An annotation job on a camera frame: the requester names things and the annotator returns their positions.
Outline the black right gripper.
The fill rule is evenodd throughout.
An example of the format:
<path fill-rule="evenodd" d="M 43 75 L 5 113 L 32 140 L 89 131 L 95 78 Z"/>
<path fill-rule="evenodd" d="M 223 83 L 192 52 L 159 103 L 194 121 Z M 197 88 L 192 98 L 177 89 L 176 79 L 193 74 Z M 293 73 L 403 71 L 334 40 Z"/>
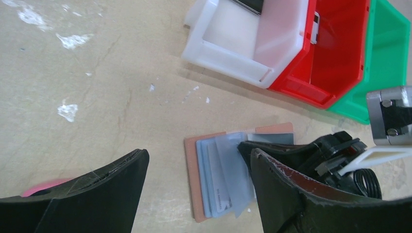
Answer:
<path fill-rule="evenodd" d="M 347 132 L 322 136 L 307 145 L 241 142 L 237 149 L 251 172 L 252 150 L 260 149 L 280 163 L 333 188 L 368 198 L 382 199 L 373 170 L 359 168 L 343 175 L 339 171 L 359 158 L 367 146 Z"/>

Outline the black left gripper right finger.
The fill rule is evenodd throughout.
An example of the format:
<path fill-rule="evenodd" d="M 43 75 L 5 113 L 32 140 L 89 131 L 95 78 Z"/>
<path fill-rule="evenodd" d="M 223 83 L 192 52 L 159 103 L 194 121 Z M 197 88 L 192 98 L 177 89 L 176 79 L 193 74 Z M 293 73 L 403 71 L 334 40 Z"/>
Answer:
<path fill-rule="evenodd" d="M 409 233 L 412 199 L 385 201 L 320 183 L 270 157 L 251 153 L 251 173 L 266 233 Z"/>

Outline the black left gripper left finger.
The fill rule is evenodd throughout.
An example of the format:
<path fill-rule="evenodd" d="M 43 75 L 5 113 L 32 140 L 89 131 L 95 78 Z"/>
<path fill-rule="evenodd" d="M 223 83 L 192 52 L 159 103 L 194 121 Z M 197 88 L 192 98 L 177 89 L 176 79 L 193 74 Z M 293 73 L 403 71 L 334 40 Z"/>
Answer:
<path fill-rule="evenodd" d="M 148 169 L 136 149 L 87 174 L 29 197 L 0 200 L 3 233 L 129 233 Z"/>

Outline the brown leather card holder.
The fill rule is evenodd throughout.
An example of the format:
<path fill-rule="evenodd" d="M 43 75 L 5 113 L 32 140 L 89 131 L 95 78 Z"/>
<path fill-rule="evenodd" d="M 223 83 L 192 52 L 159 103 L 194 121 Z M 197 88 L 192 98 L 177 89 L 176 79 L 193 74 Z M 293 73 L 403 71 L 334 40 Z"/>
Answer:
<path fill-rule="evenodd" d="M 256 201 L 251 176 L 237 149 L 241 142 L 247 140 L 292 145 L 294 144 L 293 124 L 287 122 L 184 139 L 191 205 L 196 222 L 218 218 L 213 217 L 212 212 L 214 207 L 212 202 L 213 188 L 207 150 L 207 145 L 211 141 L 217 144 L 225 182 L 232 201 L 232 209 L 226 215 L 234 214 L 238 218 L 251 203 Z"/>

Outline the pink eraser block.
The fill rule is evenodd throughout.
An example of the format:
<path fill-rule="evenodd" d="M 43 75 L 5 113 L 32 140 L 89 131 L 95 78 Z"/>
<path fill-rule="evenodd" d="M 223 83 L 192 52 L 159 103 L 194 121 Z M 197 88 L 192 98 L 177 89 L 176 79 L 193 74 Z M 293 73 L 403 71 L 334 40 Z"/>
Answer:
<path fill-rule="evenodd" d="M 24 191 L 20 196 L 21 197 L 29 197 L 30 195 L 32 195 L 32 194 L 34 194 L 38 191 L 45 190 L 45 189 L 60 185 L 62 183 L 68 182 L 70 180 L 71 180 L 71 178 L 62 178 L 62 179 L 56 179 L 56 180 L 42 182 L 42 183 L 39 183 L 39 184 L 29 188 L 28 190 Z"/>

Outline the red plastic bin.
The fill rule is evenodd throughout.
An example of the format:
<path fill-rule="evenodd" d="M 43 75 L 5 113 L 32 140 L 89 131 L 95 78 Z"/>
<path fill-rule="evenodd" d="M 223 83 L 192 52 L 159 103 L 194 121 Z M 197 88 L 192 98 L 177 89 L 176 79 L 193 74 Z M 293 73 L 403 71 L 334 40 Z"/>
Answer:
<path fill-rule="evenodd" d="M 368 0 L 310 0 L 303 48 L 268 88 L 327 109 L 363 79 Z M 320 15 L 311 44 L 314 13 Z"/>

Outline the green plastic bin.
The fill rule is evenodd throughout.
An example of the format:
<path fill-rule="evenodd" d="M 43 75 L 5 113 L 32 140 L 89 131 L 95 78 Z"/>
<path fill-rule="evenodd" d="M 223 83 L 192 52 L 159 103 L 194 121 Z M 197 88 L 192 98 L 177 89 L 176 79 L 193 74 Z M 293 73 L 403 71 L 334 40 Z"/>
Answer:
<path fill-rule="evenodd" d="M 411 33 L 410 21 L 387 0 L 373 0 L 370 6 L 363 80 L 328 109 L 366 125 L 367 93 L 406 84 Z"/>

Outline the white plastic bin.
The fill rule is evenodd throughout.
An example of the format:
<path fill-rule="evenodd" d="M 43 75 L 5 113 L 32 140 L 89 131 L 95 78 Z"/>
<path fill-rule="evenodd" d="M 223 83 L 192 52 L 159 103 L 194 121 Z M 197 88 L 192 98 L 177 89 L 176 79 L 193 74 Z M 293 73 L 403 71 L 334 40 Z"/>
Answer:
<path fill-rule="evenodd" d="M 310 42 L 314 0 L 266 0 L 260 15 L 232 0 L 197 0 L 182 58 L 267 89 Z"/>

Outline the silver striped card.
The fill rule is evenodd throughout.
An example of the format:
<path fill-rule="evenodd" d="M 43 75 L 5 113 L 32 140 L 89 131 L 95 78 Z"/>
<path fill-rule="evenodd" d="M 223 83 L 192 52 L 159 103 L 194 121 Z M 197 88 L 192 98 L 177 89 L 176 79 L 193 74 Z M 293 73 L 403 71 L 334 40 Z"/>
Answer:
<path fill-rule="evenodd" d="M 318 33 L 319 33 L 319 23 L 320 23 L 320 15 L 318 12 L 314 13 L 314 20 L 311 32 L 310 42 L 311 44 L 317 44 L 318 40 Z"/>

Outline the black card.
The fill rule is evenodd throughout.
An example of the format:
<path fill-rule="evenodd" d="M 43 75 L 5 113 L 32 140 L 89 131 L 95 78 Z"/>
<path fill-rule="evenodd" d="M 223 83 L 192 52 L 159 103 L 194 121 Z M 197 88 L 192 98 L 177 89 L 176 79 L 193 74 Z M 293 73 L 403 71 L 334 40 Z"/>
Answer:
<path fill-rule="evenodd" d="M 233 0 L 233 2 L 256 15 L 260 15 L 264 0 Z"/>

